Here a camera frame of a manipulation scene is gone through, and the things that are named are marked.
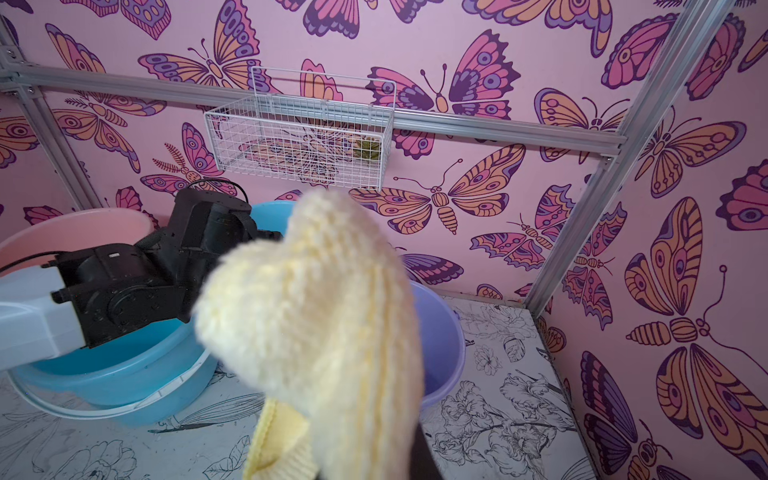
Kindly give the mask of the purple plastic bucket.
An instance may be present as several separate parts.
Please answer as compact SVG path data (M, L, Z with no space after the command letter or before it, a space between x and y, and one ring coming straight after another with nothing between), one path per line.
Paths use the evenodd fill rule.
M460 318L449 304L431 289L412 282L419 318L425 372L421 409L447 397L460 381L466 361L465 336Z

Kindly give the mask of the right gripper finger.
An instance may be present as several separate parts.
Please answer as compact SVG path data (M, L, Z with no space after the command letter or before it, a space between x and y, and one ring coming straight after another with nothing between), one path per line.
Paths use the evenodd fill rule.
M443 479L421 428L417 428L414 434L414 441L410 453L410 479Z

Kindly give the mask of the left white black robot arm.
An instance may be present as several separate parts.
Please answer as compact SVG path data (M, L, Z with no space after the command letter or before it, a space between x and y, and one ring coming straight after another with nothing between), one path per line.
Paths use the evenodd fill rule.
M282 235L257 225L245 201L220 192L177 194L166 227L134 244L55 253L1 279L1 367L95 348L152 323L191 319L220 257Z

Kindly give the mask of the yellow microfiber cloth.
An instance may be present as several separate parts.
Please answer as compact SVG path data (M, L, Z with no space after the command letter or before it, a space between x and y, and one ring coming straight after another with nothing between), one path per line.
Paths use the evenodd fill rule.
M198 340L265 395L247 479L405 479L425 389L404 267L344 193L315 190L280 241L224 255L193 308Z

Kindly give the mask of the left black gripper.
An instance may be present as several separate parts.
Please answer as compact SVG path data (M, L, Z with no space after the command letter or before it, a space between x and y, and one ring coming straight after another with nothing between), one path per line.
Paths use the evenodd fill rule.
M256 223L245 201L187 188L176 195L168 225L135 244L57 255L49 264L64 285L51 297L74 308L86 347L95 348L155 322L189 322L221 256L242 243L281 238Z

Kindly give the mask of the pink plastic bucket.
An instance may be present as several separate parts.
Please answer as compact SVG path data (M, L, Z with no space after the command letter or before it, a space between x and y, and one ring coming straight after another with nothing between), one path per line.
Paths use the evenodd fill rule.
M57 270L45 268L51 251L78 251L112 243L133 244L154 231L143 213L125 208L91 209L70 213L31 226L1 243L1 265L36 254L1 274L1 281L51 278Z

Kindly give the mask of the blue bucket white handle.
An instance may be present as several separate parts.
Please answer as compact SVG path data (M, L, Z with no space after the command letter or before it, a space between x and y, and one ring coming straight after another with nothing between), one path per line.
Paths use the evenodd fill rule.
M8 376L17 393L45 413L144 426L191 405L216 366L192 323L167 320L94 349L16 367Z

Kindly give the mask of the small green succulent plant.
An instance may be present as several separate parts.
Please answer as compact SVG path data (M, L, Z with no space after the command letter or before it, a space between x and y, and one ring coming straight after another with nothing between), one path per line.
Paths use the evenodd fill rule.
M378 162L382 155L381 142L375 138L356 140L353 146L353 155L356 159Z

